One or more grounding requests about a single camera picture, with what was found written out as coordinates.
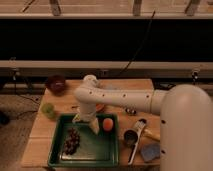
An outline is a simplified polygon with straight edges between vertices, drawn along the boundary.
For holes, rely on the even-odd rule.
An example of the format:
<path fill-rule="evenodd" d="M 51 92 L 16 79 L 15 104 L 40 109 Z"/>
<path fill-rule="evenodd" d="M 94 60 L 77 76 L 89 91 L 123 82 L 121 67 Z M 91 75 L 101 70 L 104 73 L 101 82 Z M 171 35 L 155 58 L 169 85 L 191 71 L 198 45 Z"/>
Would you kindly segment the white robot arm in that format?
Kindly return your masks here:
<path fill-rule="evenodd" d="M 74 90 L 80 118 L 96 117 L 96 106 L 126 107 L 160 117 L 160 171 L 213 171 L 213 100 L 201 88 L 182 84 L 164 90 L 109 90 L 94 75 Z"/>

